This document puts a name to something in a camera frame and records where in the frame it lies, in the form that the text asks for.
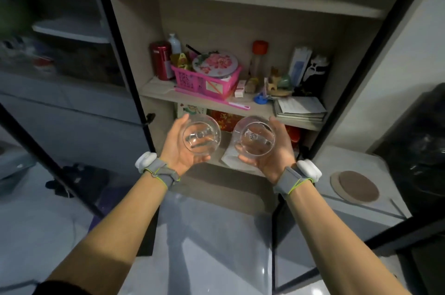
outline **pink plastic basket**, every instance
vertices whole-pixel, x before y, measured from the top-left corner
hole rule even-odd
[[[175,66],[171,66],[171,69],[175,72],[179,88],[224,100],[235,89],[242,66],[238,66],[228,81],[222,81],[218,78],[212,78]]]

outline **transparent glass cup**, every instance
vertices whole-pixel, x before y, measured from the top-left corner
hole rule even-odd
[[[275,145],[275,132],[269,122],[259,116],[245,117],[233,129],[231,146],[245,157],[268,154]]]
[[[182,126],[184,146],[195,155],[207,156],[215,152],[221,142],[221,129],[210,116],[202,113],[190,115]]]

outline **white bottle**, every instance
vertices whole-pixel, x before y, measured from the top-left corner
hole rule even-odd
[[[181,54],[181,41],[178,40],[178,38],[175,36],[174,33],[170,33],[169,34],[170,37],[168,39],[168,41],[170,42],[171,45],[171,53],[172,54]]]

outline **black sleeve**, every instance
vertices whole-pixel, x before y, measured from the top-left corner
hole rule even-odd
[[[45,281],[40,283],[32,295],[91,295],[84,291],[81,287],[63,281]]]

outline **blue plastic object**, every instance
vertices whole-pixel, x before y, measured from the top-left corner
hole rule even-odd
[[[253,101],[257,104],[266,104],[267,98],[264,98],[263,93],[259,93],[253,98]]]

